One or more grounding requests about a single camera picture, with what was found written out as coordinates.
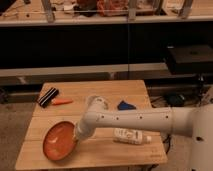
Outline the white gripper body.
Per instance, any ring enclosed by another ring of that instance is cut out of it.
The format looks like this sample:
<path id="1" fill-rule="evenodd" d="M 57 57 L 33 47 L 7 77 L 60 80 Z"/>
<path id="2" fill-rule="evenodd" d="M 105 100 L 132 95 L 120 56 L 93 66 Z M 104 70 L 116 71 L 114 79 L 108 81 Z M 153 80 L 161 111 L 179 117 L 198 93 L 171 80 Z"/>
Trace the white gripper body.
<path id="1" fill-rule="evenodd" d="M 95 132 L 95 127 L 83 122 L 78 122 L 74 128 L 74 137 L 78 141 L 84 141 L 91 137 Z"/>

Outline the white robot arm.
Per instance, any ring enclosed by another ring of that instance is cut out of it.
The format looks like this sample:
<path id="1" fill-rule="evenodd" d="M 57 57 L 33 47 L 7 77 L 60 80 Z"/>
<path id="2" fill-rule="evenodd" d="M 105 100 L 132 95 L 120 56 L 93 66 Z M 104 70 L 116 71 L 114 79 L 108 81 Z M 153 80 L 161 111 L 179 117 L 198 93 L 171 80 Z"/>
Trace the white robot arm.
<path id="1" fill-rule="evenodd" d="M 90 96 L 75 126 L 77 140 L 91 137 L 97 128 L 127 128 L 192 138 L 189 171 L 213 171 L 213 104 L 199 107 L 161 107 L 109 110 L 105 98 Z"/>

